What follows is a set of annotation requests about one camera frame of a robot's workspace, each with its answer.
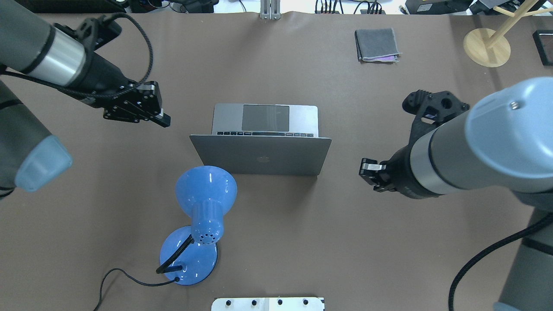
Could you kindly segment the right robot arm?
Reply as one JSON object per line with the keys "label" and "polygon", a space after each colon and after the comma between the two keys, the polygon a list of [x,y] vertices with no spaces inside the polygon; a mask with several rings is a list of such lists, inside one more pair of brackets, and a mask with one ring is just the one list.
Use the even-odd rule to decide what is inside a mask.
{"label": "right robot arm", "polygon": [[495,311],[552,309],[552,77],[526,79],[474,106],[448,91],[414,91],[403,110],[415,116],[408,144],[387,161],[363,158],[359,176],[377,192],[413,199],[501,186],[533,207],[523,230],[488,246],[456,274],[448,309],[462,278],[485,256],[520,241]]}

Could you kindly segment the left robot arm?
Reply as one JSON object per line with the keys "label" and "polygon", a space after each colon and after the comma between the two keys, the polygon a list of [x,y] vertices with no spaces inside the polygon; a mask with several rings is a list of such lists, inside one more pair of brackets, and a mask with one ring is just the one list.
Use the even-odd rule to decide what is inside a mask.
{"label": "left robot arm", "polygon": [[[86,19],[77,29],[49,24],[14,0],[1,2],[1,74],[52,87],[92,108],[108,120],[152,121],[162,127],[171,118],[162,108],[160,87],[148,81],[153,48],[139,23],[126,12]],[[140,81],[125,77],[97,49],[118,37],[119,18],[133,23],[146,41],[147,71]],[[16,188],[34,192],[61,175],[73,158],[59,138],[1,84],[1,197]]]}

